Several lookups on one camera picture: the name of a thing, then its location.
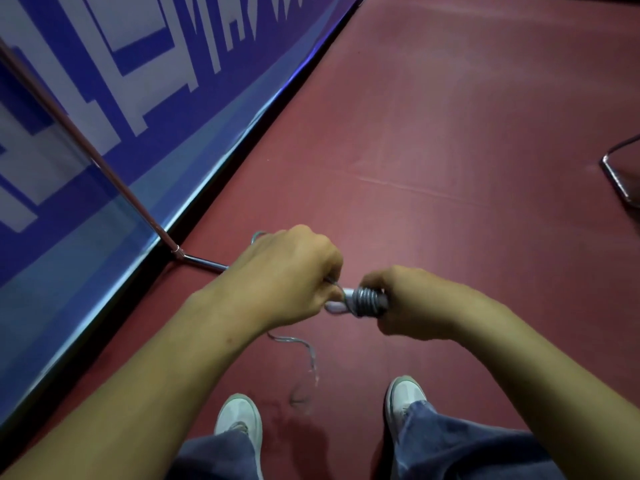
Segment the sneaker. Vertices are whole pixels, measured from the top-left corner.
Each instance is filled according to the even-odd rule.
[[[409,376],[398,377],[389,384],[385,398],[385,418],[394,444],[404,426],[409,406],[416,401],[426,400],[421,387]]]
[[[255,451],[255,466],[258,478],[262,480],[262,469],[260,468],[260,448],[262,447],[262,419],[255,403],[244,394],[234,394],[224,403],[214,435],[219,435],[226,431],[238,430],[249,437]]]

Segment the floor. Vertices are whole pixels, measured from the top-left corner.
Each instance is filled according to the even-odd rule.
[[[341,282],[426,268],[501,300],[640,404],[640,231],[597,162],[639,131],[640,9],[576,0],[365,0],[184,247],[232,262],[259,229],[306,223],[344,254]],[[211,274],[168,269],[60,407],[59,421]],[[383,393],[411,374],[439,411],[523,427],[454,343],[322,313],[308,414],[288,405],[304,349],[262,337],[193,427],[231,393],[264,420],[266,478],[365,478]]]

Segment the blue wall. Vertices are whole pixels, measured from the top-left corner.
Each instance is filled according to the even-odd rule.
[[[164,226],[355,0],[0,0],[0,36]],[[156,243],[0,67],[0,421]]]

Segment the person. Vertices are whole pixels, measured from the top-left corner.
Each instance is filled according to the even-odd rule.
[[[213,436],[180,446],[253,339],[341,299],[325,281],[337,280],[341,267],[340,251],[308,227],[264,236],[2,480],[262,478],[260,414],[246,396],[229,398]],[[640,479],[640,411],[506,306],[420,269],[393,266],[362,284],[389,296],[382,333],[459,342],[491,371],[532,432],[441,416],[416,382],[398,378],[385,400],[395,476]]]

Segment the metal stand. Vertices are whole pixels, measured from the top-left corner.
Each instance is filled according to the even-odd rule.
[[[609,162],[614,152],[617,152],[618,150],[632,143],[635,143],[636,141],[640,141],[640,134],[637,134],[629,139],[626,139],[620,142],[615,146],[612,146],[607,152],[607,154],[603,156],[602,160],[600,161],[600,164],[602,165],[604,173],[611,180],[611,183],[613,184],[616,192],[620,196],[620,199],[622,199],[622,201],[625,204],[631,207],[635,207],[636,209],[640,209],[640,200],[638,199],[638,196],[633,196],[631,192],[629,192],[629,189],[624,185],[624,182],[622,181],[621,176],[619,175],[618,172],[616,172],[614,168],[612,168],[611,163]]]
[[[120,177],[113,171],[109,164],[102,158],[101,154],[94,148],[94,146],[85,138],[82,132],[76,127],[73,121],[69,119],[68,115],[58,106],[58,103],[49,94],[48,90],[40,83],[40,81],[31,73],[30,69],[18,59],[12,50],[5,44],[4,40],[0,38],[0,59],[2,62],[13,72],[13,74],[20,80],[20,82],[26,87],[29,92],[36,98],[36,100],[42,104],[42,106],[50,113],[51,117],[62,128],[64,128],[71,139],[84,151],[84,154],[92,161],[96,167],[104,174],[105,177],[113,184],[118,192],[126,199],[131,206],[136,209],[140,217],[142,217],[147,224],[158,234],[160,240],[169,247],[172,255],[175,259],[191,266],[200,267],[214,273],[222,273],[228,266],[217,262],[209,261],[207,259],[198,258],[188,255],[184,250],[174,241],[171,236],[164,230],[164,228],[156,222],[148,209],[142,205],[142,202],[134,195],[131,189],[125,185]]]

